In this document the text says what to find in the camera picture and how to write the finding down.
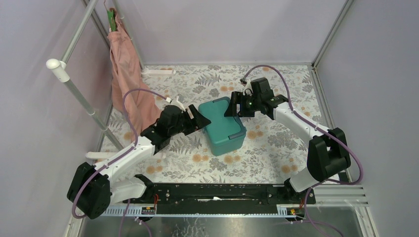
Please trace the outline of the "teal medicine kit box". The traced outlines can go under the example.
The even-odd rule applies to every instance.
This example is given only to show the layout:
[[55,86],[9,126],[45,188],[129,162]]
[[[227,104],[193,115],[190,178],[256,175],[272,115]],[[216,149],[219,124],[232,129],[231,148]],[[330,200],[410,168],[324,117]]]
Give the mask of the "teal medicine kit box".
[[239,117],[225,117],[229,97],[221,97],[202,103],[198,111],[211,121],[204,128],[211,153],[221,156],[242,147],[247,130]]

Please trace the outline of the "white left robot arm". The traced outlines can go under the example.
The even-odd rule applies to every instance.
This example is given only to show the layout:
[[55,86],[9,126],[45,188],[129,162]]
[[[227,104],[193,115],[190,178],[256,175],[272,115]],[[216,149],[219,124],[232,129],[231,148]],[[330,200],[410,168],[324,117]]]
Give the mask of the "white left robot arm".
[[160,152],[172,136],[189,135],[210,123],[194,105],[186,109],[167,105],[156,122],[144,129],[130,145],[98,164],[84,162],[79,165],[67,192],[73,217],[95,219],[109,205],[131,198],[149,202],[153,190],[144,181],[137,177],[119,181],[119,177],[140,161]]

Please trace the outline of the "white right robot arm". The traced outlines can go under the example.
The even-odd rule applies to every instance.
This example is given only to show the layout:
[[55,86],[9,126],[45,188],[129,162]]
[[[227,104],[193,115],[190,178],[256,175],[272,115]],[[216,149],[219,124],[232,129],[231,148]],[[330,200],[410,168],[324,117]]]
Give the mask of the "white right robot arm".
[[243,92],[233,91],[225,117],[254,117],[261,112],[281,123],[307,146],[306,167],[284,182],[284,199],[296,203],[303,191],[347,169],[351,165],[346,138],[339,129],[329,129],[293,108],[289,98],[275,95],[266,78],[255,79]]

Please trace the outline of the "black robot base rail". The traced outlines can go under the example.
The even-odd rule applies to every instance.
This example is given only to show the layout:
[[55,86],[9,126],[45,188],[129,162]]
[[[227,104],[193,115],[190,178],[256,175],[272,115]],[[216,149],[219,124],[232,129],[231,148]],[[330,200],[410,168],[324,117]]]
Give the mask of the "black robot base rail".
[[282,184],[154,183],[131,204],[147,204],[157,214],[279,214],[279,205],[296,209],[315,204],[313,193],[294,192]]

